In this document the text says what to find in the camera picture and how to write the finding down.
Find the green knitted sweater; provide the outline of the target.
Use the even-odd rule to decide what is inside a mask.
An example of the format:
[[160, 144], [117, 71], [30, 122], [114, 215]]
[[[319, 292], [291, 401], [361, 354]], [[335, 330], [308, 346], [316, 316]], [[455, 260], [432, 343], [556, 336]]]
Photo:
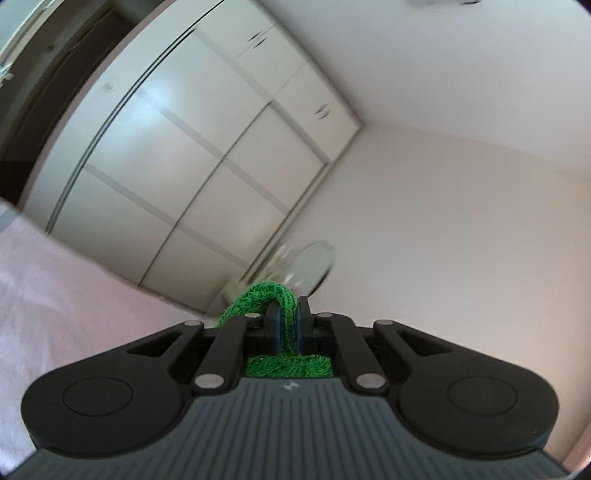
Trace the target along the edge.
[[304, 355], [297, 350], [297, 297], [283, 284], [273, 281], [254, 283], [225, 309], [216, 327], [228, 319], [256, 313], [262, 316], [271, 306], [279, 313], [271, 317], [273, 354], [256, 353], [249, 357], [245, 376], [250, 378], [331, 378], [332, 363], [327, 356]]

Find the white wardrobe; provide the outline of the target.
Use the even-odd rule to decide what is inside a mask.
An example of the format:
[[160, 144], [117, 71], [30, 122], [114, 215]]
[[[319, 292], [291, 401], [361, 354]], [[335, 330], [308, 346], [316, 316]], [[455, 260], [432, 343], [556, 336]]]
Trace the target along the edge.
[[256, 1], [169, 1], [100, 68], [23, 200], [45, 232], [197, 311], [256, 271], [360, 122]]

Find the brown room door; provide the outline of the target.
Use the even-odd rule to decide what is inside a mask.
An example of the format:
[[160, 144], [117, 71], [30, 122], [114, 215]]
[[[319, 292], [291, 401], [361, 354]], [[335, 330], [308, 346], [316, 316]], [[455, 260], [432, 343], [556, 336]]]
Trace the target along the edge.
[[134, 23], [112, 1], [65, 1], [33, 36], [1, 87], [1, 197], [16, 205], [65, 110]]

